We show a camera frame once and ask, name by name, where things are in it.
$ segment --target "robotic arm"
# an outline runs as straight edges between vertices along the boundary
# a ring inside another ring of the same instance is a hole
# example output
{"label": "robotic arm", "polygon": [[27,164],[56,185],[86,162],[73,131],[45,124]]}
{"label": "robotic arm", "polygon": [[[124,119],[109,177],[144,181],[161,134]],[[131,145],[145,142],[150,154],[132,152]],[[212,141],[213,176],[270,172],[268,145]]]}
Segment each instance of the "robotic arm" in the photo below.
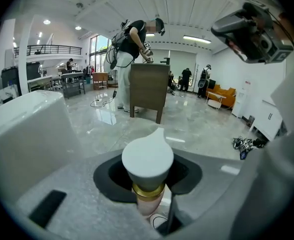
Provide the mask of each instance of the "robotic arm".
{"label": "robotic arm", "polygon": [[280,63],[294,49],[282,43],[275,26],[286,33],[294,46],[281,23],[272,21],[268,9],[249,2],[241,10],[215,22],[211,32],[246,63]]}

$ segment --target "glass door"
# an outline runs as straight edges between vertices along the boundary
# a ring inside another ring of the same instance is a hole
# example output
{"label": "glass door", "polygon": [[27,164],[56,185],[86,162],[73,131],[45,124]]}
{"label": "glass door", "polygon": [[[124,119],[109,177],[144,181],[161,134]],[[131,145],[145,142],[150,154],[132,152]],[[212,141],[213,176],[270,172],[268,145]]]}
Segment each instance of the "glass door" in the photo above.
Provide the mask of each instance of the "glass door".
{"label": "glass door", "polygon": [[106,58],[106,54],[101,54],[100,55],[100,72],[105,72],[104,68],[103,68],[103,63],[105,62],[105,58]]}
{"label": "glass door", "polygon": [[100,71],[100,58],[101,58],[101,55],[100,54],[98,54],[98,55],[96,55],[96,72],[101,72]]}

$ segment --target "desk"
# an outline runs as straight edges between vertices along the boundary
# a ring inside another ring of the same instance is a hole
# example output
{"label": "desk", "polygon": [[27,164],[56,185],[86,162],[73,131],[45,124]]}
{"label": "desk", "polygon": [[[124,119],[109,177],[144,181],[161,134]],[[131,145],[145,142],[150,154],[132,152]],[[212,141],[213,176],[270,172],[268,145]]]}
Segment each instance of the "desk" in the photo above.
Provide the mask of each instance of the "desk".
{"label": "desk", "polygon": [[130,71],[130,117],[135,106],[157,111],[160,124],[165,106],[170,66],[164,64],[134,63]]}
{"label": "desk", "polygon": [[[219,99],[219,102],[218,101],[215,101],[213,99],[210,99],[208,101],[208,98],[209,98],[209,94],[212,94],[214,95],[215,97],[217,97]],[[206,103],[208,102],[208,105],[213,107],[213,108],[216,108],[217,110],[221,107],[221,102],[222,102],[222,99],[225,99],[226,97],[222,96],[222,95],[219,95],[217,93],[214,93],[214,92],[208,92],[208,96],[207,96],[207,100],[206,100]]]}
{"label": "desk", "polygon": [[107,87],[108,88],[108,73],[91,73],[92,74],[92,82],[93,82],[93,89],[99,90],[100,88]]}
{"label": "desk", "polygon": [[79,94],[81,94],[81,90],[83,90],[83,94],[86,94],[83,73],[62,74],[61,84],[62,84],[63,94],[67,98],[70,98],[71,93],[79,92]]}
{"label": "desk", "polygon": [[27,81],[29,92],[34,91],[35,88],[46,86],[49,84],[49,89],[52,89],[52,75],[38,77]]}

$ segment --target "wooden cabinet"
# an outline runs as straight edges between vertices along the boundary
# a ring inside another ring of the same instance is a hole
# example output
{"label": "wooden cabinet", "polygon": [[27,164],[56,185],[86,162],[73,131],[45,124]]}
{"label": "wooden cabinet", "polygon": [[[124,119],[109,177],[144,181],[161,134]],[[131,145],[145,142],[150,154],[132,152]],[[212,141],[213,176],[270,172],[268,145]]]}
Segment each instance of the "wooden cabinet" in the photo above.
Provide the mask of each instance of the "wooden cabinet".
{"label": "wooden cabinet", "polygon": [[259,114],[250,131],[255,127],[271,141],[276,137],[281,123],[282,117],[276,106],[263,100],[259,108]]}
{"label": "wooden cabinet", "polygon": [[104,73],[104,72],[92,73],[92,81],[93,81],[94,90],[99,90],[100,88],[103,88],[103,87],[108,88],[108,73]]}

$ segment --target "window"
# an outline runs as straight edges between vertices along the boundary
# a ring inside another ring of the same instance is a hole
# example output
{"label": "window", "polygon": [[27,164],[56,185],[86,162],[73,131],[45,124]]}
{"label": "window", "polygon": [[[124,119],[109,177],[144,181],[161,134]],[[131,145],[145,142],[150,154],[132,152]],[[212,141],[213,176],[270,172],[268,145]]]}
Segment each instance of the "window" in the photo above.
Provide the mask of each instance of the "window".
{"label": "window", "polygon": [[90,43],[91,43],[90,53],[94,53],[96,51],[96,39],[97,39],[97,37],[94,37],[90,41]]}
{"label": "window", "polygon": [[103,63],[111,40],[103,35],[98,35],[93,37],[90,43],[90,64],[93,65],[95,72],[104,72]]}
{"label": "window", "polygon": [[96,48],[96,52],[100,52],[102,50],[105,50],[108,48],[108,38],[99,35],[97,37],[97,48]]}

